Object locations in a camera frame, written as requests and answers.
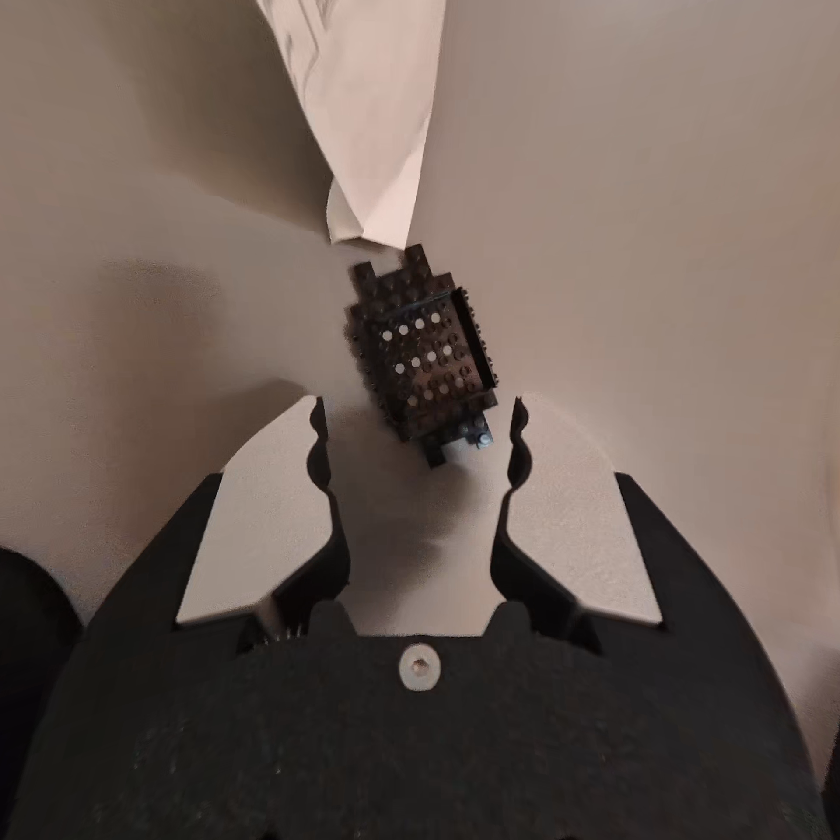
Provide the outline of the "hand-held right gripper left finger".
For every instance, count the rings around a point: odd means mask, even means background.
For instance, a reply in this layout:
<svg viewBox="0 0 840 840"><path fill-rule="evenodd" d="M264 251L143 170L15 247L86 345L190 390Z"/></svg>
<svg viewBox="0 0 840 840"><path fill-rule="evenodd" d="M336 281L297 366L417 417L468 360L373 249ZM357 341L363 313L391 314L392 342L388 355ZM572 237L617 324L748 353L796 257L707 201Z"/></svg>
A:
<svg viewBox="0 0 840 840"><path fill-rule="evenodd" d="M252 615L309 624L350 577L350 550L329 485L323 400L305 395L227 462L176 621Z"/></svg>

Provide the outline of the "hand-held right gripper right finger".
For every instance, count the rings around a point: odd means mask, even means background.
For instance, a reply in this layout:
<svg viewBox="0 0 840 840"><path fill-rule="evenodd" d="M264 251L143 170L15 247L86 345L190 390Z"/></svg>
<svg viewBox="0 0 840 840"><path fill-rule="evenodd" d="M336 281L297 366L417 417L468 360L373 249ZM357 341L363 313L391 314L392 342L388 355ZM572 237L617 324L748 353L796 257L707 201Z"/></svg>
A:
<svg viewBox="0 0 840 840"><path fill-rule="evenodd" d="M589 615L659 625L662 612L603 447L541 394L517 398L510 437L510 489L490 561L499 593L524 604L532 625L575 625Z"/></svg>

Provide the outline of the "black LEGO chassis piece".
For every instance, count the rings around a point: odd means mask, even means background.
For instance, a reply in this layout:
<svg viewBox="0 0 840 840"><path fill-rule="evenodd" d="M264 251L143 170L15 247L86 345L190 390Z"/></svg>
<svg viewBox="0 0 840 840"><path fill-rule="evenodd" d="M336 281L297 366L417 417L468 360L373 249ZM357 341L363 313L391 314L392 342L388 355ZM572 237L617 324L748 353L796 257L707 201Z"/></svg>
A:
<svg viewBox="0 0 840 840"><path fill-rule="evenodd" d="M399 440L417 446L431 469L445 464L449 445L491 446L486 414L498 405L499 379L468 291L434 272L421 245L406 247L393 270L366 261L351 277L353 348Z"/></svg>

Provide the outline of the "white brick-print paper bag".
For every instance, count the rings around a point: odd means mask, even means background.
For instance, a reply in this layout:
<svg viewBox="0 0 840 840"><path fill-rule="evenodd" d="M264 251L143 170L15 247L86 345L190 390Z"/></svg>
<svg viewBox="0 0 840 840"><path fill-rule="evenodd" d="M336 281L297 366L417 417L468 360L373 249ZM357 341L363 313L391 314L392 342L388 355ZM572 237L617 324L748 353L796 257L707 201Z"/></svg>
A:
<svg viewBox="0 0 840 840"><path fill-rule="evenodd" d="M404 249L431 120L444 1L257 1L332 183L333 243Z"/></svg>

